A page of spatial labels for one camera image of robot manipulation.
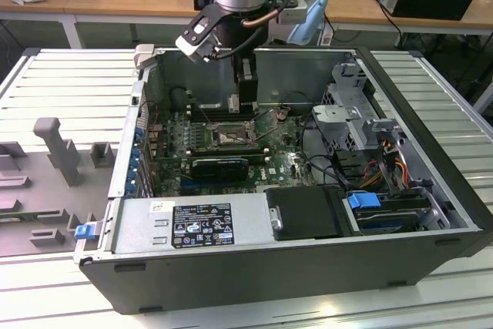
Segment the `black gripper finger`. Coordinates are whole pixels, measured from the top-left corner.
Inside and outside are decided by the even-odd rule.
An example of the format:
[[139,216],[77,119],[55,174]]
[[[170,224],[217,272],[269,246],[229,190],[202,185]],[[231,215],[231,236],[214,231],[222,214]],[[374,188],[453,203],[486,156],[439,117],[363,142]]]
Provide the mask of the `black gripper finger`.
[[240,112],[252,112],[257,100],[258,75],[257,61],[253,52],[233,57],[233,74],[236,84]]

